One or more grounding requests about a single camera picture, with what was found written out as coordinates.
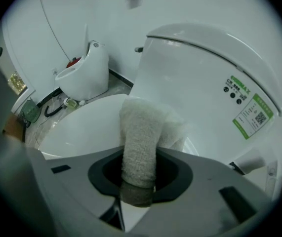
toilet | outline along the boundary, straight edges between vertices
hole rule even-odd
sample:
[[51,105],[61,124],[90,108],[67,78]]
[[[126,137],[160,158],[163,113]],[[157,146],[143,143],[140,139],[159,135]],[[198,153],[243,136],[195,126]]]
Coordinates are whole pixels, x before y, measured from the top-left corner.
[[[275,70],[239,36],[215,26],[165,25],[147,34],[129,96],[168,105],[186,121],[184,152],[234,162],[244,173],[267,167],[266,187],[276,198],[282,184],[282,85]],[[39,150],[50,159],[120,146],[119,111],[129,96],[108,96],[74,111]]]
[[56,76],[56,84],[67,96],[79,102],[99,96],[108,90],[108,62],[104,45],[93,40],[88,42],[85,25],[83,56]]

tile floor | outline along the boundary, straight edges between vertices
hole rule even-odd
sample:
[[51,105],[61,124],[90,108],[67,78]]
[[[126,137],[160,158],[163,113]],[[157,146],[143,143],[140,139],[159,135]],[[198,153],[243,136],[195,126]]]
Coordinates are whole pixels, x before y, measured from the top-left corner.
[[[97,96],[93,99],[88,100],[86,102],[86,104],[89,104],[89,103],[91,103],[91,102],[93,102],[97,99],[107,97],[107,96],[111,96],[111,95],[117,95],[117,94],[128,95],[130,93],[130,91],[131,91],[131,88],[129,86],[127,86],[121,80],[114,77],[112,74],[109,74],[109,89],[108,89],[108,91],[101,94],[100,96]],[[57,97],[54,97],[53,98],[54,109],[61,106],[61,104],[63,103],[63,100],[66,97],[67,96],[64,93],[58,95]],[[38,120],[35,123],[32,123],[26,130],[25,143],[26,143],[27,147],[33,147],[33,148],[38,149],[39,146],[40,146],[39,144],[41,144],[42,140],[49,133],[49,131],[59,121],[61,121],[64,117],[66,117],[69,113],[73,112],[73,110],[71,110],[69,108],[62,109],[57,114],[51,116],[47,121],[45,121],[47,119],[47,117],[44,116],[44,110],[46,109],[47,105],[50,106],[49,109],[48,109],[48,112],[52,112],[52,110],[53,110],[52,105],[53,104],[52,104],[52,100],[49,100],[46,104],[43,105],[42,110],[41,110],[41,115],[38,118]],[[37,129],[38,129],[38,131],[37,131],[37,141],[38,141],[38,143],[36,142],[36,130]]]

toilet bowl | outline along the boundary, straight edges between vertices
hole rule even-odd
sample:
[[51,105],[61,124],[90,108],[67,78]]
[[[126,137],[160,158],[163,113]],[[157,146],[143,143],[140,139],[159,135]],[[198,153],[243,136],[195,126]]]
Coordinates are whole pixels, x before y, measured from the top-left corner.
[[[245,174],[273,166],[276,198],[282,183],[279,74],[238,36],[172,24],[148,33],[130,96],[168,105],[187,122],[186,153],[234,162]],[[119,111],[127,97],[109,96],[69,114],[39,150],[60,158],[120,146]]]
[[77,101],[89,100],[108,90],[108,62],[104,45],[91,41],[88,54],[60,72],[55,81],[67,96]]

white urinal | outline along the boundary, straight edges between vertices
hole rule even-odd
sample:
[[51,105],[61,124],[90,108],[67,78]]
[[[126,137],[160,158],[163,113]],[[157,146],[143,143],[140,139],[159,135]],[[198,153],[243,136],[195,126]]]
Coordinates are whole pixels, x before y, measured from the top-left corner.
[[55,78],[61,90],[77,101],[89,100],[108,90],[109,56],[104,45],[88,41],[87,25],[83,47],[81,59]]

qr code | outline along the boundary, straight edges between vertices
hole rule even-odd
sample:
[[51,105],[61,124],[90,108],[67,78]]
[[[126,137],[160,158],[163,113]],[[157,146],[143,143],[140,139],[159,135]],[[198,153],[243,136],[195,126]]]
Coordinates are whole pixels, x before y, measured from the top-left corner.
[[259,123],[259,124],[262,124],[263,122],[265,122],[266,120],[266,117],[265,115],[260,112],[256,117],[255,117],[256,121]]

